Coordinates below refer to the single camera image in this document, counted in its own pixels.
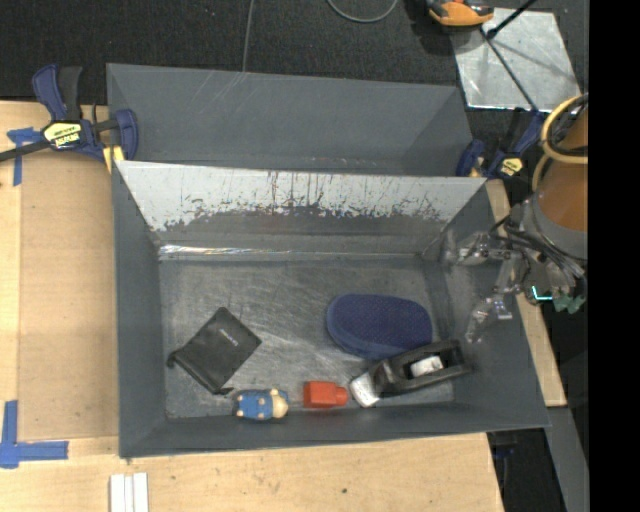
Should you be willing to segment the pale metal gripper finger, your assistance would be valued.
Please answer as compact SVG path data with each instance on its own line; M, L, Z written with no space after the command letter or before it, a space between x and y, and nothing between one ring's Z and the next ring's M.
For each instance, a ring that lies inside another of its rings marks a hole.
M468 343L479 343L490 326L512 318L513 315L507 309L503 299L483 299L471 312L464 338Z
M487 232L481 231L461 239L452 232L447 233L439 253L439 262L445 266L477 266L501 260L502 250Z

